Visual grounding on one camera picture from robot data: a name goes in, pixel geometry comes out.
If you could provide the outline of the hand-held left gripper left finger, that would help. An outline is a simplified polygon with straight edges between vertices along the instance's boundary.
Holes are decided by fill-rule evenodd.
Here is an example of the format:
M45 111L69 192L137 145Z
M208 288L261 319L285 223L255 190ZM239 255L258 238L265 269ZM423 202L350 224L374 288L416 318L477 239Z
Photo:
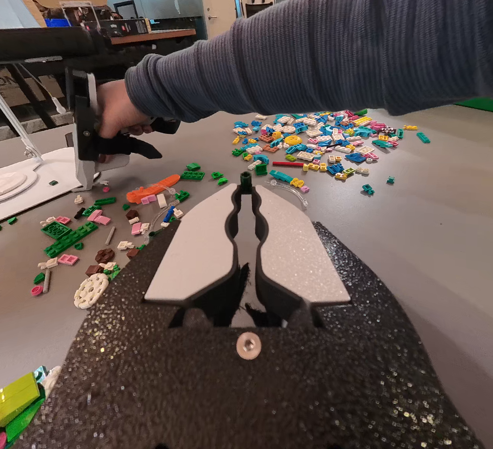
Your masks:
M176 306L231 306L240 296L235 236L242 191L229 184L185 214L144 299Z

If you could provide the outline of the person's right forearm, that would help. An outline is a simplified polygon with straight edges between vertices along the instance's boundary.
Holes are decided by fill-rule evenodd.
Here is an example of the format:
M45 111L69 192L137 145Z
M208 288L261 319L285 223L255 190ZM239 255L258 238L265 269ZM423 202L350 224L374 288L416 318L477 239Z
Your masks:
M361 108L400 116L492 97L492 0L287 0L125 77L150 117Z

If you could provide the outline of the orange lego brick separator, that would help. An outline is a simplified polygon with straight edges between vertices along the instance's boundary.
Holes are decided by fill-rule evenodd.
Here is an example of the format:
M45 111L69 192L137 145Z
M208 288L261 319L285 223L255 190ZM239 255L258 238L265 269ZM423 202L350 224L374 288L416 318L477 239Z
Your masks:
M157 195L163 192L165 189L173 187L178 181L180 181L181 176L178 174L170 175L158 182L150 184L147 187L141 186L133 191L126 194L126 199L129 203L139 204L142 198L148 197L150 195Z

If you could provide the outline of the white round lego plate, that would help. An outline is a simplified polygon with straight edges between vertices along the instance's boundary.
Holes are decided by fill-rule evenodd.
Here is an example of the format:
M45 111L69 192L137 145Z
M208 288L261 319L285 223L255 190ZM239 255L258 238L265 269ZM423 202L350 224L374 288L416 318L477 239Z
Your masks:
M73 298L75 307L80 310L92 307L106 290L108 284L108 275L104 273L92 274L77 289Z

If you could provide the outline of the pile of colourful lego pieces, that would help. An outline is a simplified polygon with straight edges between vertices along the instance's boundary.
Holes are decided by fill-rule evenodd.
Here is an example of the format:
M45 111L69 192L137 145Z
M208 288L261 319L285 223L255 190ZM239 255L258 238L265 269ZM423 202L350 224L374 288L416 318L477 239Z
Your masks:
M303 174L325 173L341 182L354 175L368 177L369 166L380 160L380 152L396 150L407 133L422 144L431 143L418 126L392 127L373 119L367 109L277 114L270 124L267 116L256 114L249 123L235 121L231 155L246 162L250 173L269 175L307 193L309 187L300 176L291 176L280 168L300 169ZM272 162L305 165L274 167Z

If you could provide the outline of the green holed lego plate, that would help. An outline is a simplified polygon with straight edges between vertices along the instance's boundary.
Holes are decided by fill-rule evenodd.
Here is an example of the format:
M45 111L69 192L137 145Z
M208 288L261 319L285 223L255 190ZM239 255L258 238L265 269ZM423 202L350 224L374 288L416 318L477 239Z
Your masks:
M41 231L54 240L59 240L71 233L71 229L58 221L52 221L41 228Z

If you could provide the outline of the lime green lego brick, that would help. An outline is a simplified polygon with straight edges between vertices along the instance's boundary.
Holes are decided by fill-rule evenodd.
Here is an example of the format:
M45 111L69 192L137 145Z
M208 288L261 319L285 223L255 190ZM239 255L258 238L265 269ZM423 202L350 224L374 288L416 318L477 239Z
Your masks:
M33 372L1 388L1 427L6 427L39 397L40 388Z

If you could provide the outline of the person's right hand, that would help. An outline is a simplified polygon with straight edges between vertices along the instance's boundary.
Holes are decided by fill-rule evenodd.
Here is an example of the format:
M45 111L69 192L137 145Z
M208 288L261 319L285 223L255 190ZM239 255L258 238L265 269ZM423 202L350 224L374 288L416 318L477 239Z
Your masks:
M135 136L153 132L148 124L150 118L136 109L130 100L124 80L103 83L97 86L96 93L101 113L98 132L101 138L114 138L122 130Z

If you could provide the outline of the black box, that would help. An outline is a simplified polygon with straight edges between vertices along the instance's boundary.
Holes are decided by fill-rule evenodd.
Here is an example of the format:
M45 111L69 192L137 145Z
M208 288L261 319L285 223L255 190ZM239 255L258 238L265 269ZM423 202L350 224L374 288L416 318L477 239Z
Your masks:
M137 36L151 32L150 22L146 18L108 20L105 26L111 38Z

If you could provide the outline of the white paper board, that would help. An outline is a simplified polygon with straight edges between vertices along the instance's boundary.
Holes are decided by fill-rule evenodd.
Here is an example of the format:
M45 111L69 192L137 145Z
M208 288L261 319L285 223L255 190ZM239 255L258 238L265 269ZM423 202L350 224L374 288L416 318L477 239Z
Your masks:
M38 174L38 180L17 196L1 202L1 221L70 193L82 185L75 176L73 148L46 153L42 155L42 162L29 158L1 168L1 173L15 171L34 171ZM49 186L48 183L52 180L59 183Z

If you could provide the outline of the wooden shelf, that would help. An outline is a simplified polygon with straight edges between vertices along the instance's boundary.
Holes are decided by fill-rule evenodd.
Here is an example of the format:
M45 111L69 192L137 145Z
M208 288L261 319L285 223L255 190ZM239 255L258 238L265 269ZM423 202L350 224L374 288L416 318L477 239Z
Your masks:
M196 36L195 29L172 29L162 31L152 31L150 33L128 35L123 37L112 37L110 41L113 45L134 45L158 40L184 38Z

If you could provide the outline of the white round disc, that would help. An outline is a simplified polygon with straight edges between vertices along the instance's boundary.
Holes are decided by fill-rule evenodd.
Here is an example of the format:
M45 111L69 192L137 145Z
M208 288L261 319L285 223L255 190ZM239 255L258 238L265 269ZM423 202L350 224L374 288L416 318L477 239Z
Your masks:
M17 196L37 180L38 174L34 171L1 173L1 202Z

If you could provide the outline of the black chair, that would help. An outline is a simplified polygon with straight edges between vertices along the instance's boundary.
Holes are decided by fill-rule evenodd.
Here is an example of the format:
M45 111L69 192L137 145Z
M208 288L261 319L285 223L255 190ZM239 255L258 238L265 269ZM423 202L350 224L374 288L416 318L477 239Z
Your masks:
M243 0L234 0L235 4L235 14L236 14L236 19L241 19L241 18L249 18L254 16L255 14L262 12L263 10L271 7L274 5L274 3L268 2L268 3L261 3L261 4L243 4Z

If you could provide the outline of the green mat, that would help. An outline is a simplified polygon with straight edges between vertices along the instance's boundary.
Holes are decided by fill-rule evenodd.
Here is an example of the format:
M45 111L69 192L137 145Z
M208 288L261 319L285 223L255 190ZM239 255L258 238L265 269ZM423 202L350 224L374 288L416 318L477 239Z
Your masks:
M492 98L491 97L476 97L464 101L457 101L454 105L477 109L492 113Z

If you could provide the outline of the bright green lego base plate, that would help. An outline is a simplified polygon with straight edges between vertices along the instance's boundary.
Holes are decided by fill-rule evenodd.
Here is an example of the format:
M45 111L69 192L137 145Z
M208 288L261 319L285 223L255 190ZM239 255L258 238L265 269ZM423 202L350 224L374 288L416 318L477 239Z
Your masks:
M24 409L19 415L11 420L1 433L1 448L9 448L20 437L21 433L28 427L34 416L45 401L45 395L40 397Z

